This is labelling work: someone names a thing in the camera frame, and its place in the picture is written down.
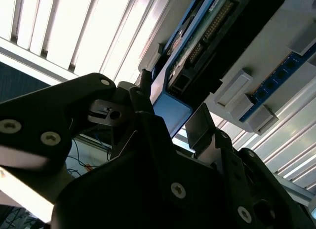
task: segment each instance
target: ceiling panel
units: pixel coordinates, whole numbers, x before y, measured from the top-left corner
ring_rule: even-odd
[[[169,1],[0,0],[0,61],[50,85],[93,72],[135,82]]]

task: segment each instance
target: blue circuit board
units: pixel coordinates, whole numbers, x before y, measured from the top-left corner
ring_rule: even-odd
[[[316,43],[306,51],[303,56],[291,52],[276,70],[261,83],[258,89],[249,96],[250,101],[254,105],[239,120],[245,122],[292,74],[311,58],[315,52]]]

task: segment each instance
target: white terminal block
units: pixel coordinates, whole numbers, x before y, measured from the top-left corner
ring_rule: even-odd
[[[226,112],[228,119],[239,123],[248,132],[255,132],[258,135],[263,134],[278,118],[264,105],[260,106],[246,122],[240,122],[240,118],[253,107],[246,93],[249,91],[249,85],[253,78],[241,69],[231,81],[214,97],[214,104]]]
[[[256,110],[246,121],[253,132],[263,134],[273,124],[278,121],[278,118],[265,106],[261,106]]]
[[[309,61],[309,63],[310,63],[311,65],[314,65],[314,66],[316,67],[316,55],[311,58],[311,60]]]
[[[314,20],[304,30],[302,30],[289,45],[289,48],[300,54],[304,55],[308,49],[311,48],[316,42],[316,21]]]
[[[228,107],[228,111],[235,120],[239,120],[252,106],[253,103],[248,96],[241,94],[236,101]]]
[[[244,91],[251,83],[252,77],[244,70],[240,70],[234,78],[225,86],[225,88],[215,98],[215,103],[225,109],[231,109],[231,105],[244,94]]]

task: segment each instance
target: ceiling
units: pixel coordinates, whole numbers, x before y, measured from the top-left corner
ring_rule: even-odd
[[[50,85],[92,72],[134,83],[169,1],[0,0],[0,62]]]
[[[92,72],[116,84],[134,83],[171,1],[178,0],[0,0],[0,62],[49,85]],[[309,13],[306,1],[312,2],[284,9]],[[181,15],[186,4],[178,6]],[[169,23],[165,37],[180,19]],[[313,79],[276,113],[279,121],[262,136],[212,116],[236,149],[253,149],[273,173],[315,194],[315,98]],[[185,130],[173,141],[188,149]]]

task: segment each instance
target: cable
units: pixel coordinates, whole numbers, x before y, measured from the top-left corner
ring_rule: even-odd
[[[20,210],[21,210],[21,209],[19,209],[18,212],[15,214],[13,220],[10,222],[10,224],[8,225],[8,227],[7,227],[6,229],[9,229],[10,226],[12,225],[12,223],[13,223],[16,219],[18,219],[18,215],[19,215],[19,213],[20,213]]]
[[[92,168],[94,168],[94,167],[99,167],[99,166],[87,166],[86,164],[84,164],[82,161],[80,161],[79,160],[79,149],[78,149],[78,145],[77,145],[77,143],[76,143],[76,141],[73,139],[73,141],[74,141],[74,143],[75,143],[75,145],[76,145],[76,149],[77,149],[77,154],[78,154],[78,158],[75,158],[75,157],[73,157],[73,156],[67,156],[67,157],[70,157],[70,158],[73,158],[73,159],[75,159],[75,160],[77,160],[78,161],[78,163],[79,163],[79,165],[80,166],[83,166],[83,167],[92,167]]]
[[[81,174],[79,173],[79,171],[77,171],[77,170],[75,170],[75,169],[67,169],[67,171],[68,171],[69,173],[74,173],[74,172],[76,172],[78,175],[81,176]]]
[[[107,151],[107,161],[109,161],[109,151],[110,149],[108,147],[106,147],[101,140],[99,139],[97,134],[94,134],[94,137],[100,142],[100,144],[102,145],[103,149]]]

